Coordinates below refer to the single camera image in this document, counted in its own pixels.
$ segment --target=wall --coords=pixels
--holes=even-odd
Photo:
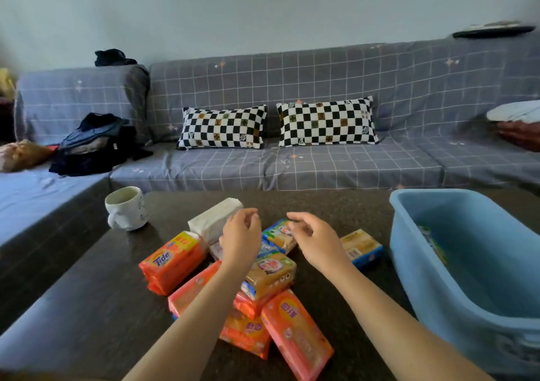
[[[0,66],[92,65],[399,42],[540,18],[540,0],[0,0]]]

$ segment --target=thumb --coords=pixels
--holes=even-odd
[[[261,220],[258,214],[253,214],[251,217],[251,225],[249,225],[249,231],[260,232],[261,231]]]
[[[293,237],[296,239],[298,244],[303,244],[309,238],[308,234],[302,228],[302,225],[300,223],[294,223],[292,221],[289,223],[289,227],[291,228]]]

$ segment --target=mug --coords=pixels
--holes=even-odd
[[[109,212],[107,222],[112,228],[135,230],[148,221],[143,191],[135,186],[122,187],[112,192],[105,198],[105,207]]]

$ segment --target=plastic bin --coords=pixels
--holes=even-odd
[[[390,254],[418,320],[484,371],[537,379],[540,236],[469,190],[403,189],[390,202]]]

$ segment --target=black and white throw pillow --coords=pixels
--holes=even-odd
[[[371,96],[316,104],[278,104],[279,146],[379,142]]]
[[[262,122],[266,105],[229,111],[184,108],[179,148],[262,146]]]

